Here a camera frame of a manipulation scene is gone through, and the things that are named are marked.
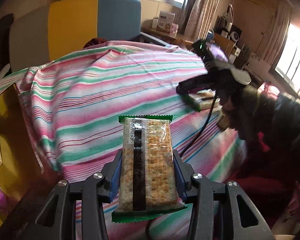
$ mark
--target striped bedsheet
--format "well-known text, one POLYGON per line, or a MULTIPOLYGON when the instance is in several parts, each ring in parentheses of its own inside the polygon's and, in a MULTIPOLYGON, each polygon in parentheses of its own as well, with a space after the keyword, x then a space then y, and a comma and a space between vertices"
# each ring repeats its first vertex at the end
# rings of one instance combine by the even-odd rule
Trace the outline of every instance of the striped bedsheet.
MULTIPOLYGON (((179 81, 206 73, 201 59, 177 46, 110 41, 64 56, 50 64, 13 73, 0 81, 0 93, 16 82, 34 150, 69 182, 101 171, 122 147, 119 114, 172 114, 173 148, 181 151, 203 126, 207 112, 194 112, 176 93, 179 81)), ((224 180, 244 143, 233 130, 220 132, 218 111, 184 154, 196 172, 224 180)), ((111 223, 118 200, 104 204, 109 239, 145 239, 146 222, 111 223)), ((160 217, 154 239, 184 239, 189 208, 160 217)), ((82 238, 81 203, 76 207, 82 238)))

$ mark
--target silver bolt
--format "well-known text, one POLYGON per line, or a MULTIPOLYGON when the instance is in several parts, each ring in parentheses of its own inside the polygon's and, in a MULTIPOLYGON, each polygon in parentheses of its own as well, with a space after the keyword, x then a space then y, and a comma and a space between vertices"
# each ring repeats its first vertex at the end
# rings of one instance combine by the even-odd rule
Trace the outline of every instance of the silver bolt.
POLYGON ((194 173, 192 175, 195 179, 202 179, 202 174, 201 173, 194 173))
POLYGON ((232 186, 236 187, 238 184, 237 184, 235 181, 229 181, 229 182, 228 182, 228 185, 229 185, 230 187, 232 187, 232 186))
POLYGON ((93 177, 94 177, 95 179, 101 179, 101 178, 103 177, 103 175, 102 175, 101 172, 97 172, 97 173, 93 174, 93 177))
POLYGON ((67 181, 66 180, 60 180, 59 182, 58 182, 58 185, 60 186, 60 187, 64 187, 65 185, 67 185, 67 181))

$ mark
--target black stripe on wrapper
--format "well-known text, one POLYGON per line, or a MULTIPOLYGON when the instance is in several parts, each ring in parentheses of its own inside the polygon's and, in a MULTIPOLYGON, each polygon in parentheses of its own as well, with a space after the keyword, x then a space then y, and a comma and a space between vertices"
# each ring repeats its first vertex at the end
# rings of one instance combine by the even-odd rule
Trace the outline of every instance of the black stripe on wrapper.
POLYGON ((134 151, 133 151, 133 211, 146 210, 146 182, 141 151, 141 119, 134 123, 134 151))

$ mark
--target black cable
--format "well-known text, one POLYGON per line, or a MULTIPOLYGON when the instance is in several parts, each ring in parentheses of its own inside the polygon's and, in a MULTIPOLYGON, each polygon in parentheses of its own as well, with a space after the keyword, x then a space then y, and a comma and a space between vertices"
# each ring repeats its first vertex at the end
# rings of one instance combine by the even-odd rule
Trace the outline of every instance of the black cable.
MULTIPOLYGON (((204 131, 204 129, 207 127, 208 123, 209 123, 209 120, 210 120, 210 117, 212 115, 212 110, 213 110, 213 107, 214 107, 214 104, 217 100, 217 92, 213 98, 213 101, 212 101, 212 105, 210 107, 210 111, 209 111, 209 114, 208 114, 208 117, 207 117, 207 120, 206 122, 204 123, 203 127, 201 128, 201 130, 198 132, 198 134, 193 138, 193 140, 183 149, 183 151, 181 152, 180 154, 180 157, 183 156, 183 154, 191 147, 191 145, 193 145, 193 143, 199 138, 199 136, 202 134, 202 132, 204 131)), ((155 218, 154 219, 151 219, 148 221, 147 225, 146 225, 146 230, 145 230, 145 233, 146 233, 146 238, 147 240, 153 240, 151 235, 150 235, 150 226, 152 225, 152 223, 154 222, 155 218)))
POLYGON ((191 147, 191 145, 193 145, 193 143, 199 138, 199 136, 202 134, 202 132, 206 128, 206 126, 207 126, 207 124, 208 124, 208 122, 210 120, 211 114, 212 114, 214 103, 217 100, 217 96, 218 95, 217 95, 217 91, 216 91, 216 94, 215 94, 215 96, 213 98, 212 105, 210 107, 210 112, 208 114, 208 117, 207 117, 207 120, 206 120, 205 124, 203 125, 203 127, 201 128, 201 130, 197 133, 197 135, 193 138, 193 140, 183 149, 183 151, 180 153, 180 157, 182 157, 184 155, 184 153, 191 147))

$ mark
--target wooden table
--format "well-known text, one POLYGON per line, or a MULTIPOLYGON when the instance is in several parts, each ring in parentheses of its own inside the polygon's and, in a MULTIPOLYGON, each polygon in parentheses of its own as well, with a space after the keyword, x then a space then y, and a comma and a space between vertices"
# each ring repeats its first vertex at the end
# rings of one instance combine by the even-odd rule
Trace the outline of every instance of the wooden table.
POLYGON ((178 45, 180 47, 186 47, 187 49, 190 48, 194 43, 194 41, 179 33, 175 35, 170 35, 169 33, 159 32, 156 29, 146 27, 142 27, 141 31, 153 35, 167 43, 178 45))

